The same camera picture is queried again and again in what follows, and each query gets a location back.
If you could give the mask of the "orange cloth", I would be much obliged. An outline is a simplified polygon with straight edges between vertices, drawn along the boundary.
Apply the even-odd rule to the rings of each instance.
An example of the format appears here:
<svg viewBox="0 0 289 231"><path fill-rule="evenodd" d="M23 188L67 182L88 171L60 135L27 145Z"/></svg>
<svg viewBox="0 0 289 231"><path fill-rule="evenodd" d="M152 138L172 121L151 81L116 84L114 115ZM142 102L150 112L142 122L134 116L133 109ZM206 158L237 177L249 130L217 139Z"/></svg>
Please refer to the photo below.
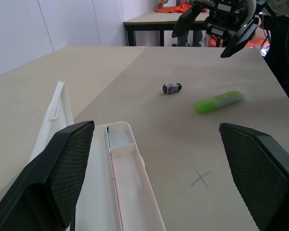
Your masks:
<svg viewBox="0 0 289 231"><path fill-rule="evenodd" d="M192 5L189 4L182 4L179 6L173 6L173 7L166 7L155 10L157 13L184 13L187 10L191 9Z"/></svg>

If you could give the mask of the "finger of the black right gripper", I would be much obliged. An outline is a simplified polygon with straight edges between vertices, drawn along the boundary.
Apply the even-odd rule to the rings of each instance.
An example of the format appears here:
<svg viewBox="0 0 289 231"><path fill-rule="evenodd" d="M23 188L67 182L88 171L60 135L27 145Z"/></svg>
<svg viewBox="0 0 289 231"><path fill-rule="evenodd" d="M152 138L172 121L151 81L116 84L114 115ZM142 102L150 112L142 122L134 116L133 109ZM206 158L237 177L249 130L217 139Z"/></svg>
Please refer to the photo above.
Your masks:
<svg viewBox="0 0 289 231"><path fill-rule="evenodd" d="M211 9L215 6L215 3L210 0L195 0L192 3L190 9L182 13L174 25L172 31L172 38L182 36L184 33L190 30L190 26L195 22L198 15L203 9Z"/></svg>
<svg viewBox="0 0 289 231"><path fill-rule="evenodd" d="M221 58L228 58L242 50L255 35L259 19L253 17L245 26L241 27L227 42Z"/></svg>

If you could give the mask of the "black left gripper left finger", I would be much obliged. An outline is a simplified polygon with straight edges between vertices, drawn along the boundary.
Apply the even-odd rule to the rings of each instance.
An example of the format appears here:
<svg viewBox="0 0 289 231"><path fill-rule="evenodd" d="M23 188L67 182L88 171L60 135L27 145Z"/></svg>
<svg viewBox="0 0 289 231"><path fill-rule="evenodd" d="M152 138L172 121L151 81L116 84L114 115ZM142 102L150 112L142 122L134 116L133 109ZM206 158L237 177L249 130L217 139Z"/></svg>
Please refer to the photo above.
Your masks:
<svg viewBox="0 0 289 231"><path fill-rule="evenodd" d="M94 122L56 132L0 201L0 231L66 231L84 183Z"/></svg>

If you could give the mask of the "person's legs in grey trousers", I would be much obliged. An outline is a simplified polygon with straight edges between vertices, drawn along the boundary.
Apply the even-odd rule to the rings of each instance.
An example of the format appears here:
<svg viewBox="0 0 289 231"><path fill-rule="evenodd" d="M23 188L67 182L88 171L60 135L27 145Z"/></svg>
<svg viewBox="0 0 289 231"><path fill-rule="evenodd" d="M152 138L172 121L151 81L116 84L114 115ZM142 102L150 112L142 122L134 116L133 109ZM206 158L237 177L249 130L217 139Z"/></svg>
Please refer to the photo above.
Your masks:
<svg viewBox="0 0 289 231"><path fill-rule="evenodd" d="M187 47L188 46L188 35L189 32L177 38L177 47ZM193 31L193 41L192 47L204 47L205 40L205 30L194 30Z"/></svg>

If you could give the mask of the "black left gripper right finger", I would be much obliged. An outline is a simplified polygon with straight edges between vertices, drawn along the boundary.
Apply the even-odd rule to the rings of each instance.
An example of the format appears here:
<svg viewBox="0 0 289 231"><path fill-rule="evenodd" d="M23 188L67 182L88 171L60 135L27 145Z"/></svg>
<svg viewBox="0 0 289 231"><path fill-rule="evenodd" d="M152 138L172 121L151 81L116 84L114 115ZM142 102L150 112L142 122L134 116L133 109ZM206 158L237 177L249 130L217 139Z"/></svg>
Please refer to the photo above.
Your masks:
<svg viewBox="0 0 289 231"><path fill-rule="evenodd" d="M221 123L233 181L260 231L289 231L289 154L270 135Z"/></svg>

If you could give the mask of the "black eraser with purple sleeve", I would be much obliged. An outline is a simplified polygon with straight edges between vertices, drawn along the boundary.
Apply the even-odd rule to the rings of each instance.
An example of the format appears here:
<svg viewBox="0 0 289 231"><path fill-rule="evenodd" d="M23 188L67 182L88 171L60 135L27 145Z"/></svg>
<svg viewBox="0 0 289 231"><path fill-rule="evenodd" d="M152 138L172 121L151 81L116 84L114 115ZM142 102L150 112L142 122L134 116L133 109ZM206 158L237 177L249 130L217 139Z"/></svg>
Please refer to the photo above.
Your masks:
<svg viewBox="0 0 289 231"><path fill-rule="evenodd" d="M167 95L178 93L181 89L182 85L180 83L165 83L162 87L163 92Z"/></svg>

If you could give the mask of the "orange object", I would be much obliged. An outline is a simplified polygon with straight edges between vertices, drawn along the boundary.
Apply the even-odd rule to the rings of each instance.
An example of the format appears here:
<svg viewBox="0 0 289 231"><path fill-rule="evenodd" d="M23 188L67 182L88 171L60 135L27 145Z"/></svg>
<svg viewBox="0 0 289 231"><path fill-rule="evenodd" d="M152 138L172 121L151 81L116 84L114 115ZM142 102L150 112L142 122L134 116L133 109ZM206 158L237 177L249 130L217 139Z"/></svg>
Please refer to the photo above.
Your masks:
<svg viewBox="0 0 289 231"><path fill-rule="evenodd" d="M211 35L205 36L205 46L206 47L216 47L217 38ZM246 45L245 48L249 47L260 47L260 46L269 46L270 43L268 41L264 41L263 38L254 37L250 40Z"/></svg>

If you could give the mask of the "green highlighter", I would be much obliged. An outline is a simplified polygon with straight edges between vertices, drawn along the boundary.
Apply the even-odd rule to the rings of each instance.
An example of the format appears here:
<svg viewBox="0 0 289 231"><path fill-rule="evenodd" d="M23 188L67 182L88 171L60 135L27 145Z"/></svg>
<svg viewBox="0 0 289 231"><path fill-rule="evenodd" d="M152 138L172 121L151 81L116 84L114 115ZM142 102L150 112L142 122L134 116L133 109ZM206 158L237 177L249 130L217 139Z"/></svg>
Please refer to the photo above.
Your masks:
<svg viewBox="0 0 289 231"><path fill-rule="evenodd" d="M245 92L241 90L229 91L215 97L196 102L194 104L194 110L201 115L205 115L228 105L240 102L245 99L245 96Z"/></svg>

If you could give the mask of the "beige table with dark frame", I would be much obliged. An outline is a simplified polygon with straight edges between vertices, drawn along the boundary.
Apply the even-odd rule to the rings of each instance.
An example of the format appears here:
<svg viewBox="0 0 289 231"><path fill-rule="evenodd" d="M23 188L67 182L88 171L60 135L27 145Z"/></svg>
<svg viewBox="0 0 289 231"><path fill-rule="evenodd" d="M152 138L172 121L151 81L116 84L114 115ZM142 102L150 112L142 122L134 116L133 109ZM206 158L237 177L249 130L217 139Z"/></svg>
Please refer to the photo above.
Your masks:
<svg viewBox="0 0 289 231"><path fill-rule="evenodd" d="M136 46L136 31L157 31L159 33L159 46L165 46L165 31L173 31L181 13L149 12L123 22L127 32L128 46Z"/></svg>

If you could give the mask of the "dark robot body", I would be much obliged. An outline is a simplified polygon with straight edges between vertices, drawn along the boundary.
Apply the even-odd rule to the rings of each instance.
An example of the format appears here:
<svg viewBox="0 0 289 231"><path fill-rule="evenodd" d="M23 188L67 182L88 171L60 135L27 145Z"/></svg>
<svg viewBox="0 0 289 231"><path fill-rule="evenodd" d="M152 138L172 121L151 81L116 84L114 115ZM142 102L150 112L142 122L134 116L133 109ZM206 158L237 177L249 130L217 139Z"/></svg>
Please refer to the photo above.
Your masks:
<svg viewBox="0 0 289 231"><path fill-rule="evenodd" d="M289 63L286 57L286 35L289 18L264 16L263 27L271 32L270 49L264 60L289 98Z"/></svg>

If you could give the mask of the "white plastic pencil case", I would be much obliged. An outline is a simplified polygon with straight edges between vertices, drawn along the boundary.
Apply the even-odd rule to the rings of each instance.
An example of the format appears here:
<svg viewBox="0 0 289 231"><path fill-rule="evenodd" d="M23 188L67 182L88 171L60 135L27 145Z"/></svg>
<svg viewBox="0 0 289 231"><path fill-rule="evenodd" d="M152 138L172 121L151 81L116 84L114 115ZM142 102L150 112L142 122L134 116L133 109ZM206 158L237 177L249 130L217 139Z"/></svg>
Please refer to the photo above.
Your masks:
<svg viewBox="0 0 289 231"><path fill-rule="evenodd" d="M76 231L166 231L127 122L94 129L76 206Z"/></svg>

